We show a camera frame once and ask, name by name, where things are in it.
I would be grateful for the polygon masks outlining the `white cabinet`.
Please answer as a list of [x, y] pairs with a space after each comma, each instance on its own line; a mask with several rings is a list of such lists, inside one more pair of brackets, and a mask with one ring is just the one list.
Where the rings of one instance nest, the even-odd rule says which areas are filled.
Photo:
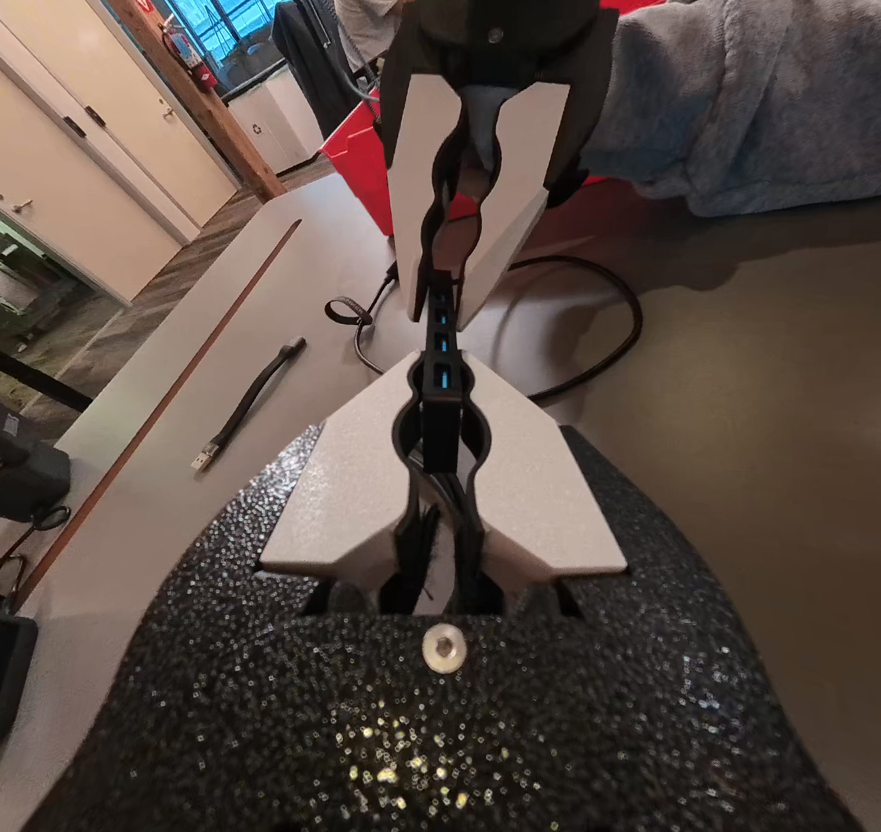
[[302, 166], [324, 142], [313, 109], [287, 65], [254, 80], [228, 107], [277, 175]]

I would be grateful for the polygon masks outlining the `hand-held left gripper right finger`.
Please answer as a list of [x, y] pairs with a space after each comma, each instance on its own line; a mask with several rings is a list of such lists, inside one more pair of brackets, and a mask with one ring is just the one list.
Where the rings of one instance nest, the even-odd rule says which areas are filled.
[[627, 562], [560, 426], [472, 354], [470, 401], [489, 430], [473, 474], [481, 570], [505, 594], [564, 577], [617, 575]]

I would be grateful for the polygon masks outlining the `black charger with display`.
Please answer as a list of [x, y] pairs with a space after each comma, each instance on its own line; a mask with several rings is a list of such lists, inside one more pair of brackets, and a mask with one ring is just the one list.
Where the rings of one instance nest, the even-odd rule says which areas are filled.
[[1, 740], [17, 716], [38, 632], [29, 618], [1, 614]]

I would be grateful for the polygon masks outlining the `wooden post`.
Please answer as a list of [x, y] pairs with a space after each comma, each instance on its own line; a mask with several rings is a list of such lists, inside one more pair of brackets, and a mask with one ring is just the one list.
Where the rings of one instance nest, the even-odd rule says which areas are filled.
[[103, 1], [126, 26], [139, 48], [242, 182], [264, 203], [284, 195], [284, 184], [262, 159], [214, 89], [208, 92], [199, 89], [166, 49], [161, 35], [164, 19], [156, 7], [156, 12], [147, 15], [138, 9], [133, 0]]

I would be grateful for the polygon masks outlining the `red plastic bin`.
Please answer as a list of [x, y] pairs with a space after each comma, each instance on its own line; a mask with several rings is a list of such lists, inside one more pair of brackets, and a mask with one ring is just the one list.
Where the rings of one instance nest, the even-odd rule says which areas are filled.
[[[628, 14], [665, 0], [601, 0], [601, 7]], [[368, 211], [380, 232], [393, 234], [387, 171], [374, 117], [366, 102], [351, 111], [327, 139], [322, 154]]]

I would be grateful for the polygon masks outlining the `red fire extinguisher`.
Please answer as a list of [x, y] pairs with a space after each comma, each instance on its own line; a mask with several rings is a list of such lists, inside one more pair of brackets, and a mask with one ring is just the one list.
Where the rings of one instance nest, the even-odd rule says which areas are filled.
[[161, 24], [161, 35], [166, 49], [187, 71], [197, 87], [203, 92], [210, 91], [216, 82], [213, 74], [195, 50], [185, 30], [176, 22], [174, 13]]

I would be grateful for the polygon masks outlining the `person's right forearm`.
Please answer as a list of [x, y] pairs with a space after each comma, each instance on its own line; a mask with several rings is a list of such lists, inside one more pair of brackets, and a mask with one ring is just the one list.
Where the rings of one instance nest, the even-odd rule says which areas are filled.
[[668, 0], [619, 18], [580, 163], [696, 216], [880, 193], [880, 0]]

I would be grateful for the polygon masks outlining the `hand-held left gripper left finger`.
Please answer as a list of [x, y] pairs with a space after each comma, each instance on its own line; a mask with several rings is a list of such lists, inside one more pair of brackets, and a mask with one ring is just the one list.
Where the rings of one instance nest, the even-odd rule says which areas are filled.
[[411, 507], [411, 478], [392, 430], [411, 402], [413, 351], [324, 422], [261, 555], [268, 572], [333, 577], [362, 592], [398, 570], [395, 530]]

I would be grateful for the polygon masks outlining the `black usb hub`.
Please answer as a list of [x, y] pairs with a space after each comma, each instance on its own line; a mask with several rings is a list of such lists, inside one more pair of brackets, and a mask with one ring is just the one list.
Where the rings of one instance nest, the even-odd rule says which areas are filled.
[[434, 271], [425, 301], [421, 431], [426, 474], [455, 474], [463, 411], [462, 360], [457, 347], [453, 276]]

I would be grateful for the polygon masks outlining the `black jacket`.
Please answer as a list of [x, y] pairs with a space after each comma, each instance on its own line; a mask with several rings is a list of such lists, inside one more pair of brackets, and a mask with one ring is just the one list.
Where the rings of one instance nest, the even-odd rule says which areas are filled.
[[344, 75], [350, 70], [338, 42], [336, 24], [318, 0], [277, 4], [271, 39], [284, 57], [321, 131], [329, 138], [359, 104]]

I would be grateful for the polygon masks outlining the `white double door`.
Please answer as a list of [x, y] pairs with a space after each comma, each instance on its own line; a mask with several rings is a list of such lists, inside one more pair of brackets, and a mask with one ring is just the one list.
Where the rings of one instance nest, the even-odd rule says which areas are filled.
[[239, 182], [101, 0], [1, 0], [2, 220], [129, 305]]

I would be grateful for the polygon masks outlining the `grey battery charger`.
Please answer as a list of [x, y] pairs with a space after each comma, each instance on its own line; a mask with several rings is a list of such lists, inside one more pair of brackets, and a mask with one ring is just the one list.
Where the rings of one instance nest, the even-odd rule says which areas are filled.
[[66, 452], [39, 437], [35, 425], [1, 407], [1, 518], [38, 522], [50, 515], [71, 486]]

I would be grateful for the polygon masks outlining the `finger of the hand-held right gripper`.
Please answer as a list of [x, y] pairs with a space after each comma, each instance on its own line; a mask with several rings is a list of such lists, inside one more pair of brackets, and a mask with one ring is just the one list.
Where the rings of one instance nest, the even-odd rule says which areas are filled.
[[569, 91], [567, 84], [538, 82], [501, 103], [492, 142], [499, 158], [461, 271], [458, 330], [484, 307], [545, 210], [545, 176]]
[[424, 305], [435, 236], [431, 225], [442, 208], [435, 161], [456, 131], [460, 112], [461, 100], [442, 76], [411, 77], [387, 178], [398, 280], [412, 322], [420, 320]]

